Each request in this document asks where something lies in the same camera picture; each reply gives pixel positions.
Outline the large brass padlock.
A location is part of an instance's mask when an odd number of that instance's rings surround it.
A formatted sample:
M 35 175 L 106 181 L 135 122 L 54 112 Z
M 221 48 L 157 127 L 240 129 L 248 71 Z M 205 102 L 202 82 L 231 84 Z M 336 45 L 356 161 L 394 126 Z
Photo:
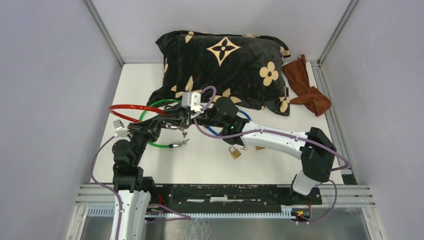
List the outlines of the large brass padlock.
M 259 151 L 259 150 L 263 150 L 263 149 L 266 149 L 265 147 L 262 147 L 262 146 L 255 146 L 255 149 L 257 150 L 257 151 Z

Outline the red cable lock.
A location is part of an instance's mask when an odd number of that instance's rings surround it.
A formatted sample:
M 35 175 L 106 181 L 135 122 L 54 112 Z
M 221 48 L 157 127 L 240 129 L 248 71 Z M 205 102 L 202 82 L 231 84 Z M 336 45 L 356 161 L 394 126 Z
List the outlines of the red cable lock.
M 139 120 L 134 117 L 127 116 L 123 113 L 119 113 L 119 110 L 140 110 L 140 111 L 147 111 L 155 113 L 156 115 L 148 118 L 146 120 Z M 114 104 L 108 107 L 108 111 L 110 114 L 119 117 L 119 120 L 121 120 L 125 127 L 128 128 L 128 125 L 131 123 L 138 123 L 138 122 L 144 122 L 144 121 L 161 121 L 165 123 L 165 128 L 163 129 L 176 129 L 176 130 L 183 130 L 185 127 L 178 127 L 175 125 L 172 125 L 170 123 L 166 123 L 166 110 L 160 109 L 157 107 L 151 107 L 151 106 L 145 106 L 145 105 L 137 105 L 137 104 Z

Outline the small brass padlock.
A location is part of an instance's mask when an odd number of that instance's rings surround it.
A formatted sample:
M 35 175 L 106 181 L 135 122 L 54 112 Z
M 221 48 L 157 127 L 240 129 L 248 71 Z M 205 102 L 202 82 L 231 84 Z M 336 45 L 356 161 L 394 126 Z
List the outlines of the small brass padlock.
M 235 160 L 242 155 L 241 152 L 237 148 L 235 148 L 234 146 L 230 146 L 228 150 L 229 150 L 232 158 L 235 159 Z

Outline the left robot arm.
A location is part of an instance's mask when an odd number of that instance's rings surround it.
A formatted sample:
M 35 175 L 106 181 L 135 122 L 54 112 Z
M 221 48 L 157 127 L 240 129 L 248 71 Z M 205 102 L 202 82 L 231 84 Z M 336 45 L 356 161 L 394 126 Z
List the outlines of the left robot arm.
M 112 224 L 113 240 L 143 239 L 148 205 L 158 191 L 151 176 L 144 176 L 139 166 L 149 142 L 158 140 L 164 127 L 159 120 L 146 120 L 124 126 L 121 120 L 113 123 L 113 193 L 115 213 Z

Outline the blue cable lock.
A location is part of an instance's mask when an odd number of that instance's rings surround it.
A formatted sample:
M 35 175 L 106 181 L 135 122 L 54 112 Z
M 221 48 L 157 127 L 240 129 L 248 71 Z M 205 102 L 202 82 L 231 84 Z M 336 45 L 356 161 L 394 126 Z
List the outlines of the blue cable lock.
M 241 110 L 241 109 L 239 109 L 238 110 L 238 113 L 239 114 L 241 114 L 241 115 L 243 115 L 244 116 L 244 118 L 245 119 L 247 119 L 248 121 L 251 121 L 252 119 L 251 119 L 251 117 L 245 112 L 245 111 L 243 111 L 243 110 Z M 213 134 L 213 135 L 215 135 L 215 136 L 219 136 L 220 135 L 220 133 L 219 132 L 217 132 L 217 131 L 215 131 L 212 127 L 210 127 L 210 126 L 206 126 L 205 127 L 208 131 L 210 131 L 210 133 L 211 134 Z

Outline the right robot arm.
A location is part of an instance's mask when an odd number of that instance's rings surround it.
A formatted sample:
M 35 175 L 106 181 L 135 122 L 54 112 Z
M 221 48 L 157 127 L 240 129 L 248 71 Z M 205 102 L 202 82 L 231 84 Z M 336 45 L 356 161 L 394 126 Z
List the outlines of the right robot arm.
M 295 204 L 302 204 L 314 187 L 330 180 L 337 149 L 320 128 L 290 131 L 267 127 L 240 117 L 239 108 L 229 99 L 219 99 L 211 108 L 206 108 L 197 93 L 192 94 L 190 100 L 185 97 L 181 103 L 166 108 L 165 112 L 197 128 L 221 128 L 218 134 L 205 131 L 202 134 L 222 139 L 229 145 L 262 147 L 300 160 L 301 170 L 288 191 L 289 199 Z

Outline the small silver keys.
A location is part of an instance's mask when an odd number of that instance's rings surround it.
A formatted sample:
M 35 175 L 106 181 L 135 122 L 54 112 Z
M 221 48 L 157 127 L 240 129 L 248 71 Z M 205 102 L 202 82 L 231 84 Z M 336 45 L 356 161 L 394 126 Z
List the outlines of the small silver keys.
M 174 143 L 169 144 L 168 147 L 171 148 L 171 149 L 179 148 L 179 147 L 186 145 L 189 140 L 190 139 L 188 138 L 188 139 L 184 139 L 184 140 L 179 141 L 179 142 L 174 142 Z

